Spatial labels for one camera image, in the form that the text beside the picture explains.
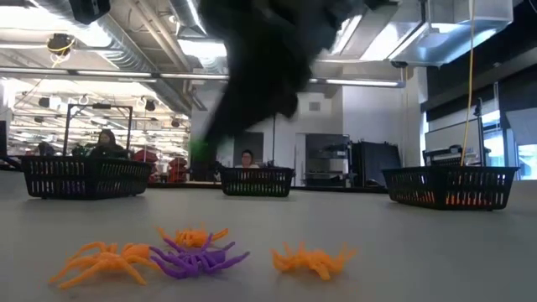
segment red object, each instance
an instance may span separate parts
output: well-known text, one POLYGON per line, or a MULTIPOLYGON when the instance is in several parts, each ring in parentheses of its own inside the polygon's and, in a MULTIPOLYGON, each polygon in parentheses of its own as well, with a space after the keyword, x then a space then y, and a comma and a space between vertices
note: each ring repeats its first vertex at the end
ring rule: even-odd
POLYGON ((169 183, 186 182, 186 159, 177 158, 169 162, 169 183))
POLYGON ((153 152, 140 150, 137 153, 134 154, 132 160, 134 161, 140 161, 143 162, 143 154, 145 154, 145 162, 146 163, 156 163, 159 161, 159 158, 157 157, 157 154, 154 154, 153 152))

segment black basket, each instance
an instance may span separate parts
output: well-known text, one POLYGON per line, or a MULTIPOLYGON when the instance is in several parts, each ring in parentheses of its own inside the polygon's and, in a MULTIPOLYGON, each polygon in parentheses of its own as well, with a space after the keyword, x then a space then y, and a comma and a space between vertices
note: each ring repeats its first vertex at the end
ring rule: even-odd
POLYGON ((438 210, 502 210, 518 168, 417 167, 384 170, 391 200, 438 210))
POLYGON ((235 196, 286 197, 294 174, 287 168, 226 168, 221 171, 222 191, 235 196))
POLYGON ((24 156, 28 194, 68 200, 98 200, 145 192, 151 164, 126 159, 24 156))

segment metal pole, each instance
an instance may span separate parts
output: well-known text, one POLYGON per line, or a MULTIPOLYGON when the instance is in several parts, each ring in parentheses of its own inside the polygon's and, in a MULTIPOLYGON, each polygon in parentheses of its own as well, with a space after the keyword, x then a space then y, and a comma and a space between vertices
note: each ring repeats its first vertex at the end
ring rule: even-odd
MULTIPOLYGON (((70 78, 85 77, 93 79, 128 81, 157 81, 158 79, 181 79, 181 80, 206 80, 206 81, 227 81, 228 75, 200 74, 200 73, 159 73, 159 72, 130 72, 115 70, 68 70, 52 68, 21 68, 0 66, 0 74, 29 78, 70 78)), ((382 81, 369 79, 342 79, 342 78, 311 78, 310 84, 336 85, 336 86, 365 86, 365 87, 385 87, 404 88, 405 81, 382 81)))
POLYGON ((64 156, 67 156, 67 140, 69 138, 69 125, 70 125, 70 109, 73 104, 67 105, 67 118, 65 119, 65 136, 64 136, 64 156))
POLYGON ((272 164, 274 164, 274 150, 276 149, 276 115, 272 119, 272 164))
POLYGON ((128 130, 127 130, 127 150, 131 145, 131 128, 133 127, 133 107, 128 107, 128 130))

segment green object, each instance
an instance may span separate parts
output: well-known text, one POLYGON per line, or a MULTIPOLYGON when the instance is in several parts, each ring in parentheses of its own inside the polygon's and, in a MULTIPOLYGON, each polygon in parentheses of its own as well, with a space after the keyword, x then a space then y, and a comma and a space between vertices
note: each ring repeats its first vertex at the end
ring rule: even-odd
POLYGON ((209 144, 201 140, 190 142, 190 153, 196 160, 206 160, 209 156, 209 144))

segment purple toy spider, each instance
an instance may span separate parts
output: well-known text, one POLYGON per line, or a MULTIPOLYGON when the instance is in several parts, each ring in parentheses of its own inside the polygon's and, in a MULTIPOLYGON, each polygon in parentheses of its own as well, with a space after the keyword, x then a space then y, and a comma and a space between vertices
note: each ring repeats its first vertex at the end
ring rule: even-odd
POLYGON ((175 242, 165 239, 175 251, 165 254, 162 250, 156 247, 150 247, 150 249, 157 253, 160 258, 152 256, 153 259, 167 275, 176 279, 185 279, 189 277, 197 277, 200 271, 204 273, 216 273, 224 268, 230 268, 231 266, 241 262, 246 258, 250 252, 246 252, 241 256, 226 260, 226 252, 235 245, 235 242, 231 242, 222 249, 216 251, 207 251, 207 248, 211 244, 212 234, 209 235, 207 241, 201 248, 197 249, 184 249, 179 247, 175 242), (175 265, 179 270, 171 268, 167 263, 175 265))

